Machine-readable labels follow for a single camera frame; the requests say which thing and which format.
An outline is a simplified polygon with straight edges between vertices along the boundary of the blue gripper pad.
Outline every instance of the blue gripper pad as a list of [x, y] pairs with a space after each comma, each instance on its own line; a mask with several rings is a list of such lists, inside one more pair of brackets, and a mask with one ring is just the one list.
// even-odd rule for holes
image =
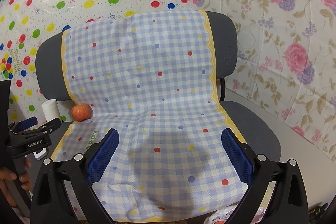
[[113, 130], [88, 164], [86, 180], [90, 186], [100, 180], [118, 144], [118, 131]]
[[223, 130], [221, 139], [222, 146], [235, 168], [239, 179], [250, 187], [253, 182], [253, 167], [250, 161], [231, 136], [228, 129]]

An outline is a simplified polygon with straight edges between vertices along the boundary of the blue dot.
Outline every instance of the blue dot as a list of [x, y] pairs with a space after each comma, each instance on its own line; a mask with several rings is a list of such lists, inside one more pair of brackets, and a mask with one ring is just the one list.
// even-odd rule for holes
[[188, 181], [189, 181], [189, 182], [194, 182], [194, 181], [195, 181], [195, 177], [194, 177], [194, 176], [190, 176], [190, 177], [188, 177]]
[[71, 28], [70, 25], [65, 25], [65, 26], [63, 27], [62, 31], [68, 30], [68, 29], [70, 29], [70, 28]]
[[172, 10], [172, 9], [175, 8], [175, 4], [174, 4], [174, 3], [169, 3], [169, 4], [167, 5], [167, 7], [168, 7], [168, 9]]

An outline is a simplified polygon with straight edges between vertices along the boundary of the red dot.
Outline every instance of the red dot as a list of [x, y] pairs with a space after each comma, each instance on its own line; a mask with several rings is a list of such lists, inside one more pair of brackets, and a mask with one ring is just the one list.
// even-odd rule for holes
[[152, 7], [157, 8], [157, 7], [160, 6], [160, 2], [158, 2], [158, 1], [153, 1], [151, 5], [152, 5]]
[[226, 186], [226, 185], [229, 184], [229, 181], [228, 181], [227, 179], [223, 179], [223, 180], [222, 180], [222, 184], [223, 184], [224, 186]]
[[30, 63], [30, 57], [29, 56], [26, 56], [24, 59], [23, 59], [23, 63], [25, 65], [28, 65]]
[[19, 38], [19, 42], [22, 43], [23, 41], [26, 40], [26, 35], [25, 34], [22, 34]]

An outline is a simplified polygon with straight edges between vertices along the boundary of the yellow dot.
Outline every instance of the yellow dot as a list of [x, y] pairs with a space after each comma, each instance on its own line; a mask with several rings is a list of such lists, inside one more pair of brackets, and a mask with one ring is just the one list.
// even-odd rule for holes
[[22, 20], [22, 24], [25, 25], [26, 23], [28, 22], [28, 17], [24, 17], [23, 20]]
[[127, 12], [125, 13], [125, 17], [129, 17], [129, 16], [132, 16], [132, 15], [134, 15], [134, 14], [135, 14], [134, 11], [127, 11]]
[[29, 70], [30, 70], [30, 71], [35, 71], [35, 65], [34, 65], [34, 64], [31, 64], [31, 65], [29, 66]]
[[36, 48], [32, 48], [30, 50], [30, 55], [36, 55], [36, 52], [37, 52]]
[[88, 0], [84, 3], [84, 8], [91, 8], [95, 2], [93, 0]]
[[54, 23], [50, 23], [47, 27], [47, 31], [51, 32], [53, 29], [55, 28], [55, 24]]

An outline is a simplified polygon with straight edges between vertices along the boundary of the chair seat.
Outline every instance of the chair seat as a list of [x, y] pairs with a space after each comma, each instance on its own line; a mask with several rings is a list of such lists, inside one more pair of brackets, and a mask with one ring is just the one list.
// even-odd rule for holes
[[280, 142], [262, 119], [237, 102], [222, 101], [220, 104], [256, 154], [264, 154], [272, 161], [280, 160]]

